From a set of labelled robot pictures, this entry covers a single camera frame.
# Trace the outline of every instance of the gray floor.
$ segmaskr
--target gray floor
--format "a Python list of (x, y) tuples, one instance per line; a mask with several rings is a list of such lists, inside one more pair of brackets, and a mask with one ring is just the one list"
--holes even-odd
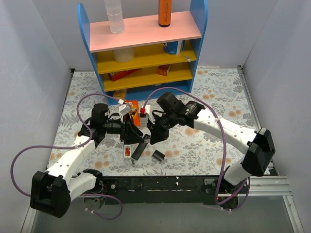
[[(113, 215), (119, 207), (103, 206), (101, 213)], [(62, 218), (37, 212), (33, 233), (290, 233), (294, 232), (282, 197), (249, 197), (242, 209), (229, 214), (199, 203), (126, 204), (123, 214), (108, 221), (84, 209), (76, 199)]]

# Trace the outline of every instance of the toy shelf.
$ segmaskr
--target toy shelf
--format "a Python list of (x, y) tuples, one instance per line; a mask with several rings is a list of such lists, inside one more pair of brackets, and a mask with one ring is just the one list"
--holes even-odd
[[(81, 3), (76, 10), (82, 40), (104, 94), (113, 96), (114, 91), (127, 89), (127, 100), (144, 100), (164, 86), (191, 92), (207, 27), (207, 0), (191, 0), (190, 10), (172, 13), (171, 25), (166, 28), (158, 25), (158, 15), (126, 18), (121, 34), (113, 34), (108, 21), (90, 23)], [(177, 40), (186, 40), (184, 51), (166, 54), (162, 44)], [(128, 47), (135, 47), (134, 59), (128, 63), (114, 61), (112, 50)], [(158, 75), (158, 66), (166, 64), (172, 64), (168, 76)], [(107, 75), (135, 68), (141, 69), (115, 82)], [(157, 92), (153, 98), (164, 92)], [(107, 102), (116, 104), (110, 98)]]
[(135, 57), (131, 62), (119, 63), (113, 59), (112, 51), (97, 53), (97, 70), (99, 74), (153, 67), (180, 62), (195, 61), (196, 55), (190, 41), (185, 42), (184, 50), (178, 55), (169, 55), (162, 44), (135, 47)]
[(168, 76), (158, 75), (157, 67), (148, 67), (137, 70), (117, 81), (112, 81), (109, 79), (108, 75), (104, 75), (103, 83), (105, 91), (115, 91), (190, 79), (192, 79), (192, 74), (187, 62), (184, 62), (173, 64)]
[(100, 52), (126, 47), (201, 38), (190, 11), (172, 13), (171, 25), (162, 28), (158, 15), (125, 18), (125, 31), (113, 34), (109, 21), (90, 24), (90, 51)]

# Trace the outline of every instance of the pink shelf top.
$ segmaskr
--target pink shelf top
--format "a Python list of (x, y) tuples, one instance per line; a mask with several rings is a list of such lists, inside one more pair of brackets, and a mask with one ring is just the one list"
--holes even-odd
[(202, 37), (190, 11), (172, 13), (171, 25), (167, 28), (159, 26), (158, 15), (126, 18), (124, 24), (123, 33), (113, 34), (109, 21), (91, 23), (90, 51), (100, 52)]

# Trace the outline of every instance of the floral tablecloth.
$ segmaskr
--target floral tablecloth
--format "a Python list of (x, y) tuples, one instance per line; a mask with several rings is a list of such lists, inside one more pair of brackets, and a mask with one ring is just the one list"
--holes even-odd
[[(86, 94), (101, 93), (95, 73), (75, 72), (69, 88), (64, 110), (57, 130), (54, 145), (71, 146), (81, 128), (76, 115), (78, 100)], [(224, 118), (245, 127), (255, 129), (255, 121), (249, 109), (238, 71), (234, 68), (197, 70), (192, 94), (206, 101)], [(186, 95), (178, 98), (184, 103), (191, 100)], [(92, 96), (80, 107), (83, 119), (90, 117), (94, 104), (105, 102), (104, 98)], [(159, 109), (156, 99), (148, 102)], [(110, 106), (110, 112), (117, 112), (117, 106)], [(228, 145), (226, 165), (242, 157), (233, 146)], [(165, 154), (160, 163), (151, 155), (155, 150)], [(178, 126), (170, 130), (170, 137), (164, 142), (148, 145), (140, 159), (132, 165), (130, 159), (123, 158), (123, 144), (118, 135), (107, 134), (103, 142), (80, 165), (77, 172), (86, 168), (101, 171), (105, 176), (141, 175), (217, 175), (222, 162), (222, 141), (208, 133), (189, 127)], [(62, 157), (65, 150), (52, 150), (48, 167)]]

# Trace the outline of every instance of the yellow shelf board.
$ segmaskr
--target yellow shelf board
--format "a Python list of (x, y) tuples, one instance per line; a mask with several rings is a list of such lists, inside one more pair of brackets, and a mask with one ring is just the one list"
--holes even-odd
[(192, 79), (192, 74), (188, 62), (184, 62), (173, 64), (168, 76), (158, 75), (157, 67), (142, 68), (116, 81), (111, 81), (108, 75), (104, 74), (104, 89), (105, 91), (115, 91), (189, 79)]
[(196, 56), (190, 42), (185, 42), (184, 50), (178, 55), (167, 54), (163, 50), (163, 44), (134, 47), (135, 57), (132, 61), (119, 63), (113, 59), (112, 51), (99, 52), (97, 54), (97, 70), (99, 74), (110, 72), (154, 67), (159, 65), (195, 61)]

